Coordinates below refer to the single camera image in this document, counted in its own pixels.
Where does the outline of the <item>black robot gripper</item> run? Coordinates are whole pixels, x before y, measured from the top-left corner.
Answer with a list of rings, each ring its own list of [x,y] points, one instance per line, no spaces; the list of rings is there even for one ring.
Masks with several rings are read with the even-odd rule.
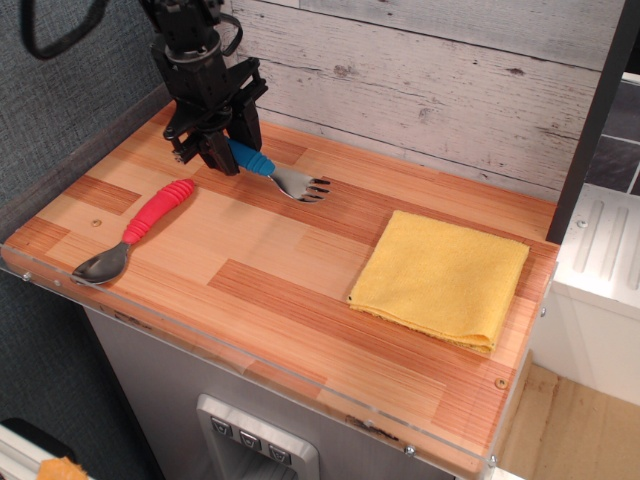
[[[227,138],[255,151],[262,148],[256,101],[268,90],[260,62],[250,57],[233,66],[225,59],[242,41],[239,20],[221,1],[146,1],[156,37],[155,64],[176,109],[164,131],[181,163],[200,156],[226,176],[240,173]]]

